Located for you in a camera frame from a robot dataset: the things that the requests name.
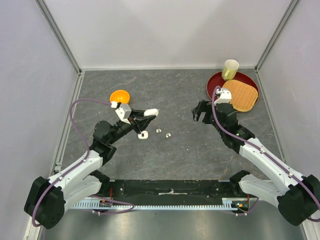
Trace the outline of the white oval case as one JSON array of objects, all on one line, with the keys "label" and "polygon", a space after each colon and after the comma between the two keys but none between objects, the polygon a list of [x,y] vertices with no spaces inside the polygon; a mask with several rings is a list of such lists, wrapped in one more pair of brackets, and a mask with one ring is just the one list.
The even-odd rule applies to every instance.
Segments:
[{"label": "white oval case", "polygon": [[159,110],[157,108],[151,108],[144,111],[143,116],[149,117],[149,116],[158,116]]}]

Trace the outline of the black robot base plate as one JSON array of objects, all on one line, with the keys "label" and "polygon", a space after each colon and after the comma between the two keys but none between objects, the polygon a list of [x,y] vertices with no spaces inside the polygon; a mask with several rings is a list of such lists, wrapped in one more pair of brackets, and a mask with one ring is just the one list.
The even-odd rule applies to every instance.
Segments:
[{"label": "black robot base plate", "polygon": [[223,198],[247,199],[234,184],[219,180],[110,180],[97,194],[134,205],[219,204]]}]

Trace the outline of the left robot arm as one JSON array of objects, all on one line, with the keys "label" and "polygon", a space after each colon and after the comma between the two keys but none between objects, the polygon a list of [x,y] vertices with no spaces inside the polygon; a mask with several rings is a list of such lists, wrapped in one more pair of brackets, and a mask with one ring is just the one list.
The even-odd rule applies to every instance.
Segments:
[{"label": "left robot arm", "polygon": [[159,114],[156,108],[135,110],[127,104],[115,112],[119,121],[115,124],[99,121],[94,127],[92,144],[78,160],[49,178],[39,176],[33,181],[24,211],[34,227],[51,229],[79,201],[95,194],[106,196],[110,179],[98,169],[113,157],[117,150],[113,144],[130,131],[135,131],[140,140],[147,139],[146,128]]}]

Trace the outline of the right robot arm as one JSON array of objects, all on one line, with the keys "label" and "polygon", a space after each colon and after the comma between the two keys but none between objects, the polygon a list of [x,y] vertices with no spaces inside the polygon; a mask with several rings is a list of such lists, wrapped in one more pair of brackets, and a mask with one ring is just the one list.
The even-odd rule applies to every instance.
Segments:
[{"label": "right robot arm", "polygon": [[290,224],[298,226],[306,220],[318,223],[312,215],[320,210],[320,181],[305,176],[286,165],[270,152],[255,135],[238,123],[237,113],[230,103],[200,100],[192,110],[193,120],[204,113],[203,123],[215,127],[223,143],[249,160],[268,180],[261,180],[246,170],[230,178],[229,191],[235,197],[244,193],[275,206]]}]

